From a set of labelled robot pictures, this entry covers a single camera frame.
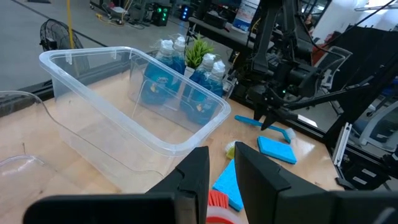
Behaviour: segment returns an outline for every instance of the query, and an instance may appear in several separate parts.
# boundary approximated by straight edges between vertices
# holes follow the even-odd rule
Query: potted plant
[[[213,50],[214,48],[209,46],[208,43],[198,35],[198,38],[193,41],[193,47],[187,49],[185,52],[185,63],[187,67],[184,75],[189,78],[201,64],[203,56],[207,53],[212,53]]]

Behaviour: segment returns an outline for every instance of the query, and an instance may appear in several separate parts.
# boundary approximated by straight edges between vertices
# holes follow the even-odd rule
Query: blue scrub brush
[[[259,127],[262,126],[262,123],[260,121],[256,121],[254,119],[250,119],[250,118],[240,116],[240,115],[235,115],[235,120],[244,122],[247,124],[251,124],[254,126],[259,126]],[[282,128],[278,128],[276,126],[271,125],[271,126],[269,126],[269,129],[282,133],[282,135],[285,138],[285,141],[289,144],[292,142],[293,139],[296,138],[296,134],[294,133],[292,128],[288,128],[288,129],[284,130]]]

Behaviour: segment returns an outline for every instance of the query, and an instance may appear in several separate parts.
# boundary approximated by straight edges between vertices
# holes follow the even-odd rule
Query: blue liquid bottle
[[[194,71],[194,73],[189,79],[191,79],[195,83],[199,83],[201,78],[205,76],[205,73],[211,72],[211,69],[213,69],[215,58],[216,55],[214,54],[209,54],[209,53],[205,54],[203,56],[201,64],[198,66],[198,68]],[[190,85],[186,85],[182,93],[182,100],[180,102],[180,107],[182,110],[186,111],[190,109],[189,103],[192,93],[193,93],[192,87]]]
[[[183,36],[180,36],[177,38],[177,40],[174,42],[173,45],[174,52],[172,54],[173,57],[173,69],[177,71],[179,74],[184,75],[185,73],[185,56],[184,56],[184,51],[185,51],[185,38]],[[178,93],[181,85],[181,80],[178,78],[174,78],[172,80],[171,84],[171,91],[173,94]]]
[[[173,41],[162,40],[160,49],[155,58],[172,68],[173,65]],[[144,72],[142,83],[141,100],[151,105],[161,105],[165,103],[170,95],[170,87],[173,76],[153,63],[149,63]]]
[[[224,72],[224,63],[222,61],[215,62],[211,72],[206,72],[198,84],[222,97]],[[186,110],[188,119],[194,123],[205,125],[213,117],[218,103],[200,90],[194,90],[189,105],[190,111]]]

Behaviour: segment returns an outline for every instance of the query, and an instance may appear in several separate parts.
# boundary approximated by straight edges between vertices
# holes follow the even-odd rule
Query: brush handle
[[[254,125],[254,126],[259,126],[259,127],[262,126],[262,123],[260,121],[256,121],[255,119],[250,119],[250,118],[247,118],[247,117],[244,117],[244,116],[240,116],[240,115],[235,115],[235,120],[240,121],[240,122],[244,122],[246,124],[251,124],[251,125]],[[273,125],[269,126],[268,128],[271,129],[271,130],[278,131],[278,132],[282,133],[282,135],[284,136],[285,140],[290,144],[289,135],[286,133],[286,131],[284,129],[278,128],[278,127],[273,126]]]

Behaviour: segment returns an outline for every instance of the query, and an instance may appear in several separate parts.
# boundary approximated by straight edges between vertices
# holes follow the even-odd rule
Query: green plant
[[[193,47],[187,49],[185,52],[185,61],[187,66],[193,69],[196,69],[200,64],[203,56],[207,53],[212,53],[214,48],[209,46],[208,43],[200,38],[193,41]]]

